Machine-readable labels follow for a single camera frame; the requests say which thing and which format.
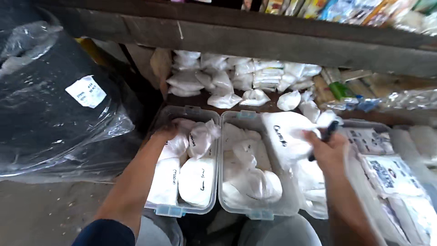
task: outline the plastic storage bin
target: plastic storage bin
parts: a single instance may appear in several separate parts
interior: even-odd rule
[[[241,129],[257,131],[261,134],[266,146],[272,171],[279,177],[282,185],[282,197],[276,203],[268,204],[263,208],[230,207],[222,197],[223,184],[223,152],[220,152],[218,173],[218,200],[222,207],[230,213],[246,214],[250,219],[273,220],[274,215],[293,216],[299,211],[298,184],[292,173],[282,170],[272,149],[272,144],[267,136],[267,131],[262,124],[261,114],[254,111],[242,110],[241,112],[226,111],[222,114],[222,129],[224,123],[230,123]]]
[[[221,119],[220,115],[211,110],[204,110],[200,107],[192,107],[192,106],[166,106],[164,107],[155,117],[154,123],[150,127],[149,135],[147,139],[150,138],[151,134],[154,133],[161,126],[168,124],[171,120],[176,118],[184,118],[190,119],[196,122],[208,122],[213,119],[215,124],[220,125]],[[217,173],[218,173],[218,165],[219,165],[219,156],[217,153],[220,153],[220,139],[216,139],[212,145],[212,156],[215,158],[216,165],[214,167],[214,180],[211,191],[211,199],[209,204],[205,208],[194,207],[184,200],[181,197],[178,198],[178,205],[171,206],[166,204],[154,204],[150,202],[146,202],[144,205],[145,208],[153,209],[156,215],[170,216],[170,217],[182,217],[186,213],[189,214],[206,214],[214,207],[216,192],[217,192]]]

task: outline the white sticker label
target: white sticker label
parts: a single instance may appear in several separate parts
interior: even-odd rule
[[[92,75],[85,76],[65,88],[76,101],[84,107],[96,108],[106,97],[106,93],[100,88]]]

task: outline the hand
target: hand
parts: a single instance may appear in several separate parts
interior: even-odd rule
[[[179,133],[177,126],[174,123],[161,127],[152,136],[152,138],[161,139],[163,141],[168,141],[174,139],[174,137]]]
[[[324,143],[312,131],[304,131],[304,136],[314,147],[314,156],[325,179],[343,179],[345,177],[344,148],[348,144],[346,138],[339,133],[334,133],[329,142]]]

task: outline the black marker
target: black marker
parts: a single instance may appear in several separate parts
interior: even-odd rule
[[[338,121],[333,121],[328,129],[326,129],[325,133],[322,134],[322,142],[326,143],[331,138],[332,134],[337,130],[338,128]],[[310,162],[314,161],[316,158],[314,157],[314,153],[311,153],[311,155],[308,157],[308,160]]]

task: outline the dark sleeve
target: dark sleeve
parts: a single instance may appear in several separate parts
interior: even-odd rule
[[[79,233],[72,246],[135,246],[135,236],[118,221],[98,219]]]

